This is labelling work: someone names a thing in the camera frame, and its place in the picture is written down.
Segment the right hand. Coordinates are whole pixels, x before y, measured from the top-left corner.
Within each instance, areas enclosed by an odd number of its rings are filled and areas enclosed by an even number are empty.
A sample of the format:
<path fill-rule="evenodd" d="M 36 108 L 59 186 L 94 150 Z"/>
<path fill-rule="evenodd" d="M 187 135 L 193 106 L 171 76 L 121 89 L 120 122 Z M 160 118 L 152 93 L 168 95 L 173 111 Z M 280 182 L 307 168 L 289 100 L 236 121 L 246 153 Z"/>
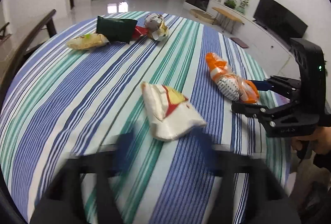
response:
<path fill-rule="evenodd" d="M 303 141 L 312 143 L 312 149 L 315 153 L 326 155 L 331 149 L 331 127 L 317 127 L 312 135 L 292 137 L 292 149 L 302 150 Z"/>

